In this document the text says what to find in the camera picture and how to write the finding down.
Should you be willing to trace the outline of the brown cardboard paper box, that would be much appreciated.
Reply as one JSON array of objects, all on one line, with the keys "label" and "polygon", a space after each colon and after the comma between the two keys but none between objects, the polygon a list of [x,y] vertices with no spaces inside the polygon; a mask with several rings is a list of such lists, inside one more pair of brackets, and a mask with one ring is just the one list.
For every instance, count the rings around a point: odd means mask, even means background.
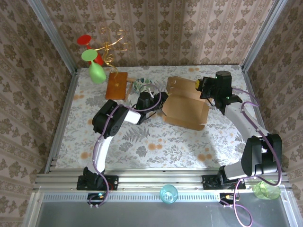
[{"label": "brown cardboard paper box", "polygon": [[209,106],[200,99],[193,80],[173,76],[167,80],[166,99],[162,111],[163,121],[179,127],[201,131],[207,123]]}]

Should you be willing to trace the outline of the leaf patterned ceramic bowl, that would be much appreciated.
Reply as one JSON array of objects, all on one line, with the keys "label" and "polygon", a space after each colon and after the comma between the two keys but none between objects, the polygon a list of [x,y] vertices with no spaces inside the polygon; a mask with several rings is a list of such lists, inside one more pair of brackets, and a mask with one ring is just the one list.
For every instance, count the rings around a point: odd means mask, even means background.
[{"label": "leaf patterned ceramic bowl", "polygon": [[135,93],[140,94],[141,92],[147,91],[148,84],[152,84],[152,81],[148,78],[136,79],[133,83],[133,89]]}]

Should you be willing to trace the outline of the light wooden stick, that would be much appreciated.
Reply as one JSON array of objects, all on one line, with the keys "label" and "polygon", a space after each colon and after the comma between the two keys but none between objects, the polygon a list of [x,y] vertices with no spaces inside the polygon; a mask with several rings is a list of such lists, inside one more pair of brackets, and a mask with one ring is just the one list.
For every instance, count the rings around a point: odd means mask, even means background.
[{"label": "light wooden stick", "polygon": [[134,83],[135,79],[134,79],[134,78],[127,78],[126,81],[127,81],[127,83],[129,83],[130,85],[129,85],[129,88],[128,88],[128,90],[127,90],[127,92],[126,92],[126,95],[125,95],[125,99],[124,99],[125,102],[126,102],[127,99],[128,99],[128,96],[129,96],[129,94],[130,94],[130,92],[131,92],[131,89],[132,89],[132,86],[133,86],[133,83]]}]

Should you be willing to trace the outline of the brown wooden base board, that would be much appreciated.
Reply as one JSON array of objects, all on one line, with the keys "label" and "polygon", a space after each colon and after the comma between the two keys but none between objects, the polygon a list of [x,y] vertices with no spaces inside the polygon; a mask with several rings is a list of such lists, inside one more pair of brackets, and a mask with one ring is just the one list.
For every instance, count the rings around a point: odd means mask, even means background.
[{"label": "brown wooden base board", "polygon": [[105,99],[124,100],[127,85],[127,72],[111,72],[107,83]]}]

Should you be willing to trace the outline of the floral tablecloth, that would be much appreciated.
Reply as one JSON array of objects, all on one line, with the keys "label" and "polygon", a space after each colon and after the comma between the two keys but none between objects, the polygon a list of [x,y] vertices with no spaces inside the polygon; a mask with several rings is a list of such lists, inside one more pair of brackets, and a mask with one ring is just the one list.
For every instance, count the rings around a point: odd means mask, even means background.
[{"label": "floral tablecloth", "polygon": [[[147,78],[161,90],[167,79],[180,76],[190,80],[214,77],[217,71],[232,74],[232,86],[243,101],[250,100],[250,91],[238,65],[121,67],[129,77]],[[107,84],[91,82],[86,68],[80,70],[57,168],[84,168],[92,161],[98,134],[92,119],[105,104]],[[106,169],[146,168],[218,168],[240,160],[245,141],[232,122],[211,107],[207,124],[201,131],[167,124],[157,112],[141,125],[125,122],[113,138],[106,157]]]}]

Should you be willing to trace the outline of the green plastic wine glass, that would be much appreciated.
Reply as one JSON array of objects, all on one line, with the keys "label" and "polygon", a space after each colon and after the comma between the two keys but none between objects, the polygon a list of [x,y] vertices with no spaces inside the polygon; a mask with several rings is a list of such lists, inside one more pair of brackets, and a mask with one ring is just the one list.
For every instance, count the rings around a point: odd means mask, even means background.
[{"label": "green plastic wine glass", "polygon": [[107,76],[106,76],[106,73],[105,73],[104,69],[102,68],[102,66],[100,66],[98,63],[94,62],[94,60],[97,58],[97,56],[98,56],[97,51],[95,51],[93,49],[87,49],[82,53],[81,58],[84,61],[91,63],[89,66],[89,75],[90,75],[91,81],[95,84],[102,84],[105,82]]}]

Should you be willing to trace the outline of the teal plastic cup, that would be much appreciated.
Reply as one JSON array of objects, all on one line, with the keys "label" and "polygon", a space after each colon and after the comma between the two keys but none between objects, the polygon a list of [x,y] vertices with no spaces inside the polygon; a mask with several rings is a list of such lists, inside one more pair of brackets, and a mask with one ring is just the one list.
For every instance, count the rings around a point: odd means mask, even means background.
[{"label": "teal plastic cup", "polygon": [[178,190],[175,186],[167,184],[160,190],[160,199],[166,204],[173,204],[178,199]]}]

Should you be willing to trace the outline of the red plastic wine glass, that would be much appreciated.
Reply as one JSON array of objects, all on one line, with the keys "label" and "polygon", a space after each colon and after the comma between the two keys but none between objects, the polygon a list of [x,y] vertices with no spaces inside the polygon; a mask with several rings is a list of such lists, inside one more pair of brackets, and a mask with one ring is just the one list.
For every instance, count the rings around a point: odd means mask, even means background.
[{"label": "red plastic wine glass", "polygon": [[[77,39],[78,45],[81,46],[86,46],[87,50],[92,50],[92,47],[90,46],[90,41],[91,41],[91,36],[90,35],[82,35]],[[96,51],[97,56],[93,59],[94,63],[99,64],[100,66],[103,66],[104,61],[101,57],[101,55]]]}]

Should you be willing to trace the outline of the perforated metal strip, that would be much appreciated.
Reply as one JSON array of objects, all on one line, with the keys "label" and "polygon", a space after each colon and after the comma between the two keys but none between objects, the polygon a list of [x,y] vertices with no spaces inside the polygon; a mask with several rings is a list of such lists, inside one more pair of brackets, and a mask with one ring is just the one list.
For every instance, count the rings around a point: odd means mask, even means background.
[{"label": "perforated metal strip", "polygon": [[[45,193],[43,201],[88,201],[87,193]],[[107,198],[110,202],[161,202],[159,193],[128,193],[128,192],[112,192]],[[220,201],[219,193],[199,192],[189,193],[182,192],[177,196],[178,202],[216,202]]]}]

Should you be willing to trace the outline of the small black connector board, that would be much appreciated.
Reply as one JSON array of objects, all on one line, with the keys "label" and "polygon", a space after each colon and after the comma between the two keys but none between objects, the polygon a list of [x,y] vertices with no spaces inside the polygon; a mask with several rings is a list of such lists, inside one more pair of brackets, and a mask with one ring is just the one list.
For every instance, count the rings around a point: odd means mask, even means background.
[{"label": "small black connector board", "polygon": [[233,193],[220,193],[219,203],[225,206],[233,205],[234,194]]},{"label": "small black connector board", "polygon": [[105,197],[104,192],[89,193],[87,196],[88,204],[92,206],[100,205]]}]

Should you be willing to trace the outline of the grey metal sheet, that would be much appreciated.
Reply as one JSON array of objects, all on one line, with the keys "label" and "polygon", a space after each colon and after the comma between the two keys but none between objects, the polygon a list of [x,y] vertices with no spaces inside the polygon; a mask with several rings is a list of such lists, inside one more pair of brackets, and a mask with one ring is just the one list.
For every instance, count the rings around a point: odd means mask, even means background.
[{"label": "grey metal sheet", "polygon": [[43,201],[46,192],[31,195],[22,227],[303,227],[291,191],[276,200],[241,194],[234,210],[216,202],[110,202],[92,208],[88,201]]}]

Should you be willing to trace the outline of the green plastic cup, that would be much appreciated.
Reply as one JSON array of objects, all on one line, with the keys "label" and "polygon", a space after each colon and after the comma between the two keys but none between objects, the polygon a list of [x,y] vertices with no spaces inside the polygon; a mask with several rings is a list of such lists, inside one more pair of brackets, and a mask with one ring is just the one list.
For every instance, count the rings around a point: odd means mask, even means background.
[{"label": "green plastic cup", "polygon": [[255,196],[262,200],[275,200],[280,197],[281,190],[278,186],[272,186],[265,181],[260,181],[252,188]]}]

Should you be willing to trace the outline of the aluminium frame side rail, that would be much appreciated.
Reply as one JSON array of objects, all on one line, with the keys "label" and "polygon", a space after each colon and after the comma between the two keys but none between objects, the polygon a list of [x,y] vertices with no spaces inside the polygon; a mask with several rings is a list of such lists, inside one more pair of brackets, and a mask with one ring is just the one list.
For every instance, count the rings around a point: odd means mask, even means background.
[{"label": "aluminium frame side rail", "polygon": [[[259,110],[259,101],[254,95],[248,73],[247,73],[247,71],[245,71],[243,69],[241,69],[241,70],[242,70],[242,73],[243,73],[243,76],[244,76],[244,79],[246,82],[246,86],[247,86],[247,90],[248,90],[247,94],[251,98],[251,102],[245,101],[242,103],[241,113],[243,114],[245,119],[249,122],[249,124],[252,126],[253,130],[257,133],[257,137],[261,137],[264,140],[264,142],[267,144],[268,150],[270,150],[270,152],[273,156],[273,160],[276,164],[276,172],[278,172],[278,175],[281,175],[282,174],[282,168],[281,168],[281,163],[280,163],[281,157],[277,156],[277,154],[274,150],[274,145],[269,143],[271,134],[264,128],[265,125],[263,123],[262,117],[260,115],[260,110]],[[256,112],[256,116],[257,116],[256,121],[254,120],[253,117],[251,117],[248,113],[246,113],[245,104],[250,104],[255,107],[255,109],[256,109],[255,112]]]},{"label": "aluminium frame side rail", "polygon": [[48,157],[47,163],[45,165],[45,171],[44,171],[45,174],[48,174],[50,172],[52,161],[54,159],[56,159],[59,154],[64,132],[65,132],[65,128],[66,128],[66,124],[67,124],[68,117],[69,117],[69,112],[70,112],[72,101],[73,101],[73,97],[74,97],[75,90],[76,90],[76,87],[78,84],[80,71],[81,71],[81,69],[77,69],[71,78],[70,86],[69,86],[69,89],[68,89],[68,92],[66,95],[66,99],[64,101],[64,105],[62,107],[62,112],[60,115],[60,119],[58,121],[57,129],[56,129],[56,132],[54,135],[49,157]]}]

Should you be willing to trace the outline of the aluminium frame post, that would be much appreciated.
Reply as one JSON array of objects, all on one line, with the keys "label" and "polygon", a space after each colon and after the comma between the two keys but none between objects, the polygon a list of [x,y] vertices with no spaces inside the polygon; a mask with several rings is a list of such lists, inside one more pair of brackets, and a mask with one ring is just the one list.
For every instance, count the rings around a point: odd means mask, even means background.
[{"label": "aluminium frame post", "polygon": [[286,6],[288,0],[274,0],[273,5],[262,24],[259,33],[257,34],[255,41],[253,42],[246,58],[241,65],[242,71],[247,72],[248,69],[253,64],[257,54],[259,53],[261,47],[263,46],[264,42],[266,41],[269,33],[271,32],[272,28],[274,27],[276,21],[278,20],[281,12],[283,11],[284,7]]},{"label": "aluminium frame post", "polygon": [[43,6],[42,2],[40,0],[27,1],[33,9],[34,13],[36,14],[37,18],[39,19],[44,30],[48,34],[50,40],[54,44],[54,47],[62,58],[65,66],[67,67],[69,72],[74,76],[77,72],[78,67],[75,61],[72,59],[71,55],[69,54],[68,49],[64,44],[63,40],[60,38],[59,32],[55,28],[54,23],[50,15],[47,13],[45,7]]}]

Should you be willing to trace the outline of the aluminium frame cross rail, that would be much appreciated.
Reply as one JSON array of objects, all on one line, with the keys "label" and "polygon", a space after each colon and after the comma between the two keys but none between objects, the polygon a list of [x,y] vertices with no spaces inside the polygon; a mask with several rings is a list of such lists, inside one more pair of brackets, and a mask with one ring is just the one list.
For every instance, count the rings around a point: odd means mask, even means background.
[{"label": "aluminium frame cross rail", "polygon": [[[38,174],[34,191],[74,192],[82,169],[55,169]],[[143,169],[107,170],[105,175],[118,176],[118,192],[155,192],[166,184],[172,184],[182,192],[202,191],[202,176],[215,175],[216,170],[203,169]]]}]

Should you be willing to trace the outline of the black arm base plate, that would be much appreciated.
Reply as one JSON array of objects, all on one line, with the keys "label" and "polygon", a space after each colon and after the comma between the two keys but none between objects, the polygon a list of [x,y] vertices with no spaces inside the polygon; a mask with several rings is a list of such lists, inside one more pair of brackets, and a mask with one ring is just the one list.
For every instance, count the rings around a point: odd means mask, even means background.
[{"label": "black arm base plate", "polygon": [[[117,191],[119,183],[118,176],[107,175],[105,178],[109,190]],[[79,176],[76,189],[78,191],[106,191],[107,186],[104,179],[99,175],[95,177]]]},{"label": "black arm base plate", "polygon": [[203,175],[202,183],[204,190],[234,190],[237,180],[229,180],[219,175]]}]

